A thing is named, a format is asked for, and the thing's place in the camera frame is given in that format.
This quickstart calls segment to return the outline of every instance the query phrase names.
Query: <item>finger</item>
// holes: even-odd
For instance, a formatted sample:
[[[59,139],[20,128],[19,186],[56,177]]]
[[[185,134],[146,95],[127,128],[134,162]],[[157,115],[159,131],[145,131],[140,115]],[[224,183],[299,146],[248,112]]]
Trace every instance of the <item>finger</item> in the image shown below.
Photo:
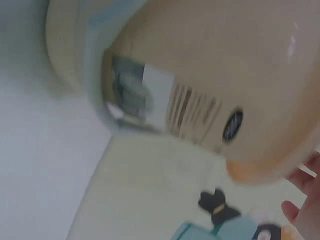
[[[306,195],[311,191],[315,182],[315,178],[313,176],[299,168],[294,173],[287,176],[286,179]]]
[[[311,155],[304,165],[314,173],[320,174],[320,154],[316,152]]]
[[[281,208],[286,219],[294,225],[300,209],[290,201],[284,201]]]

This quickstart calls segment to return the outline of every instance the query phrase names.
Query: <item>black oval logo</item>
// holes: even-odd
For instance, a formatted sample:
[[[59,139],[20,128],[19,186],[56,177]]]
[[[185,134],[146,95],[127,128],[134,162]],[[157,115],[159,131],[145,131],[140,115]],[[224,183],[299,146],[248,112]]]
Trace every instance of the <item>black oval logo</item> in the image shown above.
[[[242,110],[237,109],[236,111],[234,111],[224,128],[222,137],[224,141],[229,143],[236,137],[243,119],[244,112]]]

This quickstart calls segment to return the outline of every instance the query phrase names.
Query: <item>white wall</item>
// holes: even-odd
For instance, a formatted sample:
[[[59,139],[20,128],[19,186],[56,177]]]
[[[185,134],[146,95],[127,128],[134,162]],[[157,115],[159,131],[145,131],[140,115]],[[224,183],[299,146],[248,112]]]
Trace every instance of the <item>white wall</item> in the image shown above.
[[[2,240],[64,240],[110,138],[51,69],[48,2],[0,1]]]

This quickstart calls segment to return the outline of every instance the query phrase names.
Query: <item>sticker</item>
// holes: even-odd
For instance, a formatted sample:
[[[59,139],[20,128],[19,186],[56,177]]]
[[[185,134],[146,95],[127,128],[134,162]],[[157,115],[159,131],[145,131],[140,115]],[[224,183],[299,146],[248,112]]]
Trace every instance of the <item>sticker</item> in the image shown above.
[[[222,102],[182,82],[175,78],[167,111],[167,130],[176,137],[201,144],[214,124]]]

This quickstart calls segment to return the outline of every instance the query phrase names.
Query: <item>small toy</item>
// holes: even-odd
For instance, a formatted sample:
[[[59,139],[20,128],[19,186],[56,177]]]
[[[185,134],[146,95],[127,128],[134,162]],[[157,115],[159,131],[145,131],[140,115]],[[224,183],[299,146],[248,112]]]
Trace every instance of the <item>small toy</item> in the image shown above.
[[[303,240],[291,226],[281,227],[268,220],[257,220],[256,212],[242,215],[226,203],[220,188],[214,194],[203,191],[198,205],[211,215],[213,230],[186,222],[171,240]]]

